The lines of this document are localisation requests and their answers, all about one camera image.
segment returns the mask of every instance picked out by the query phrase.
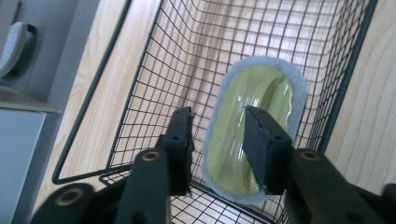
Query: wooden surface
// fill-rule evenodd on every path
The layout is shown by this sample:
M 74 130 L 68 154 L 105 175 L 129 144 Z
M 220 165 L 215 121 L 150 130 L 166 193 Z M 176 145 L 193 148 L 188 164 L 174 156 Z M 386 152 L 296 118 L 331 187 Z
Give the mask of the wooden surface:
M 396 182 L 396 1 L 378 1 L 326 155 L 379 193 Z
M 98 87 L 98 94 L 92 101 L 88 117 L 81 126 L 74 150 L 72 149 L 65 165 L 64 175 L 76 175 L 104 167 L 103 162 L 106 162 L 158 2 L 134 1 L 125 24 L 130 32 L 121 34 Z M 396 57 L 392 52 L 396 45 L 391 44 L 394 42 L 393 23 L 396 21 L 391 9 L 395 7 L 391 1 L 378 3 L 327 152 L 349 181 L 372 191 L 378 191 L 384 182 L 395 180 L 396 161 L 391 156 L 396 141 L 392 137 L 386 137 L 391 136 L 391 130 L 396 128 L 396 120 L 393 118 L 396 110 L 392 106 L 395 95 L 395 82 L 392 79 L 396 76 L 391 72 Z M 50 181 L 54 165 L 99 64 L 100 55 L 105 50 L 111 27 L 114 27 L 116 21 L 114 17 L 118 17 L 120 8 L 121 5 L 111 4 L 110 0 L 101 1 L 36 206 L 59 188 Z M 97 177 L 84 182 L 101 187 L 97 183 Z
M 108 61 L 98 85 L 97 93 L 93 96 L 86 119 L 81 124 L 78 137 L 75 140 L 76 143 L 71 149 L 61 177 L 83 174 L 105 167 L 104 162 L 106 162 L 106 157 L 109 154 L 108 149 L 111 148 L 120 114 L 134 78 L 134 71 L 140 61 L 158 4 L 158 0 L 133 1 L 123 26 L 127 28 L 122 29 L 120 33 L 120 38 Z M 61 187 L 51 183 L 53 169 L 106 50 L 107 43 L 113 34 L 122 6 L 122 2 L 114 4 L 113 1 L 105 0 L 101 1 L 97 9 L 35 208 L 42 204 L 43 200 L 54 190 Z M 103 187 L 97 177 L 80 182 L 91 183 L 96 189 Z

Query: scrubbing pad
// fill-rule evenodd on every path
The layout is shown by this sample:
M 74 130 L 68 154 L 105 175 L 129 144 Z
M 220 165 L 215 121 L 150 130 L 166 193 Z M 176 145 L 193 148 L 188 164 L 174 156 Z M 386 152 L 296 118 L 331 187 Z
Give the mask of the scrubbing pad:
M 300 70 L 271 57 L 249 57 L 233 65 L 219 90 L 203 144 L 203 176 L 220 196 L 241 204 L 262 203 L 266 195 L 242 150 L 245 106 L 267 110 L 294 139 L 306 101 Z

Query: wire basket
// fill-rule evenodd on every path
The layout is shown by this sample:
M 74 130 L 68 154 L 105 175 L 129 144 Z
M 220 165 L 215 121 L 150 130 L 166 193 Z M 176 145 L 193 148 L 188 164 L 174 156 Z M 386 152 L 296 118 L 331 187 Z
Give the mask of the wire basket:
M 295 147 L 324 152 L 352 75 L 376 1 L 163 0 L 135 76 L 117 136 L 100 180 L 111 185 L 129 174 L 114 172 L 155 146 L 172 113 L 195 113 L 192 195 L 175 197 L 175 223 L 288 222 L 282 197 L 263 204 L 229 203 L 209 189 L 201 148 L 219 85 L 238 60 L 251 55 L 284 59 L 307 82 Z

